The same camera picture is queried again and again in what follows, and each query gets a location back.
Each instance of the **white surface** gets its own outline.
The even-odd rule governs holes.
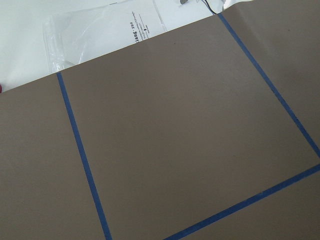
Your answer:
[[[116,1],[1,0],[0,84],[3,91],[51,74],[43,39],[43,23],[49,16]],[[227,4],[235,0],[209,0],[211,8],[217,12],[222,8],[222,1]],[[180,0],[156,0],[156,4],[168,30],[211,16],[205,4],[197,0],[189,0],[184,5]]]

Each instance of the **blue tape line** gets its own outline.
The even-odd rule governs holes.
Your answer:
[[[240,37],[237,35],[237,33],[234,31],[234,29],[230,26],[229,22],[225,19],[225,17],[222,15],[222,13],[218,14],[220,20],[222,21],[222,23],[224,24],[224,26],[226,27],[226,29],[230,32],[230,34],[232,35],[232,37],[234,38],[234,40],[238,43],[238,45],[240,46],[240,48],[242,49],[242,51],[245,53],[245,55],[248,57],[248,59],[251,61],[251,63],[253,64],[253,66],[255,67],[255,69],[257,69],[257,71],[260,73],[261,77],[264,79],[264,81],[266,82],[266,84],[269,86],[269,88],[272,90],[272,92],[274,93],[274,95],[278,98],[278,100],[280,101],[280,103],[282,104],[282,106],[284,107],[284,109],[287,111],[287,113],[290,115],[290,117],[292,118],[292,120],[294,121],[294,123],[296,124],[296,126],[299,128],[300,132],[303,134],[303,136],[305,137],[305,139],[308,141],[308,143],[310,144],[310,146],[312,147],[312,149],[315,151],[315,153],[317,154],[317,156],[320,158],[320,149],[317,146],[317,144],[315,143],[315,141],[311,138],[311,136],[309,135],[309,133],[307,132],[307,130],[305,129],[305,127],[302,125],[302,123],[299,121],[299,119],[297,118],[297,116],[295,115],[294,111],[292,111],[292,109],[290,108],[290,106],[287,104],[287,102],[285,101],[285,99],[281,96],[280,92],[277,90],[277,88],[275,87],[275,85],[272,83],[272,81],[270,80],[270,78],[267,76],[267,74],[265,73],[265,71],[261,68],[261,66],[259,65],[259,63],[257,62],[257,60],[252,56],[252,54],[250,53],[250,51],[247,49],[246,45],[241,41]]]
[[[292,184],[294,184],[294,183],[296,183],[296,182],[298,182],[298,181],[300,181],[300,180],[302,180],[302,179],[304,179],[314,173],[317,173],[319,171],[320,171],[320,164],[318,164],[318,165],[316,165],[316,166],[314,166],[304,172],[301,172],[298,175],[295,175],[294,177],[289,178],[288,180],[285,180],[285,181],[283,181],[283,182],[281,182],[281,183],[279,183],[279,184],[277,184],[277,185],[275,185],[275,186],[273,186],[263,192],[260,192],[257,195],[254,195],[254,196],[248,198],[247,200],[239,202],[239,203],[237,203],[237,204],[235,204],[235,205],[233,205],[233,206],[231,206],[231,207],[229,207],[229,208],[227,208],[227,209],[225,209],[225,210],[223,210],[213,216],[210,216],[203,221],[200,221],[200,222],[198,222],[198,223],[196,223],[196,224],[194,224],[194,225],[192,225],[192,226],[190,226],[190,227],[188,227],[188,228],[186,228],[186,229],[184,229],[184,230],[182,230],[172,236],[165,238],[164,240],[182,239],[182,238],[184,238],[184,237],[186,237],[186,236],[188,236],[188,235],[190,235],[190,234],[192,234],[192,233],[194,233],[194,232],[196,232],[196,231],[198,231],[198,230],[200,230],[210,224],[213,224],[213,223],[215,223],[215,222],[217,222],[217,221],[219,221],[219,220],[221,220],[221,219],[223,219],[223,218],[225,218],[225,217],[227,217],[227,216],[229,216],[229,215],[231,215],[241,209],[244,209],[244,208],[250,206],[251,204],[254,204],[254,203],[256,203],[256,202],[258,202],[258,201],[260,201],[260,200],[262,200],[262,199],[264,199],[264,198],[266,198],[266,197],[268,197],[268,196],[270,196],[270,195],[272,195],[272,194],[274,194],[274,193],[276,193],[276,192],[278,192],[278,191],[280,191],[280,190],[282,190],[282,189],[284,189],[284,188],[286,188],[286,187],[288,187],[288,186],[290,186],[290,185],[292,185]]]
[[[87,159],[87,156],[86,156],[85,148],[83,146],[83,143],[82,143],[82,140],[81,140],[81,137],[80,137],[80,133],[79,133],[78,126],[77,126],[77,123],[76,123],[76,119],[75,119],[74,113],[72,111],[72,107],[71,107],[71,104],[70,104],[70,101],[69,101],[67,89],[66,89],[63,77],[61,75],[61,72],[58,72],[56,74],[56,76],[57,76],[58,81],[59,81],[59,85],[60,85],[61,93],[62,93],[62,96],[63,96],[65,108],[66,108],[66,111],[67,111],[68,116],[69,116],[69,120],[70,120],[71,127],[72,127],[72,130],[73,130],[73,134],[74,134],[74,138],[75,138],[75,141],[76,141],[76,145],[78,147],[78,151],[79,151],[79,154],[80,154],[80,157],[81,157],[81,161],[82,161],[83,168],[84,168],[84,171],[85,171],[86,179],[87,179],[87,181],[89,183],[89,187],[90,187],[90,190],[91,190],[91,194],[92,194],[92,197],[93,197],[95,208],[96,208],[96,211],[97,211],[99,219],[100,219],[100,223],[101,223],[101,226],[102,226],[104,237],[105,237],[106,240],[112,240],[111,233],[110,233],[110,230],[109,230],[109,227],[108,227],[108,223],[107,223],[107,219],[106,219],[104,210],[103,210],[101,202],[100,202],[100,198],[99,198],[98,191],[97,191],[97,188],[96,188],[96,185],[95,185],[94,177],[92,176],[92,173],[91,173],[91,170],[90,170],[90,166],[89,166],[88,159]]]

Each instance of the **plastic bag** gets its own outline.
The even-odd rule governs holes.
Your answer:
[[[246,1],[207,0],[216,13]],[[210,15],[204,0],[124,0],[53,15],[43,25],[49,69],[61,71],[162,34],[166,25],[172,30]]]
[[[51,16],[43,37],[52,73],[166,32],[157,6],[125,0]]]

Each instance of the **black wire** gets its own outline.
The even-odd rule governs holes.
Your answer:
[[[210,10],[210,12],[211,12],[213,15],[215,15],[216,13],[211,9],[208,1],[207,1],[207,0],[204,0],[204,1],[205,1],[205,3],[206,3],[206,6],[208,7],[208,9]]]

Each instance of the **gray cardboard sheet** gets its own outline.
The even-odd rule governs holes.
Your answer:
[[[0,239],[104,239],[56,75],[0,94]]]
[[[62,76],[114,239],[164,239],[319,162],[217,16]]]

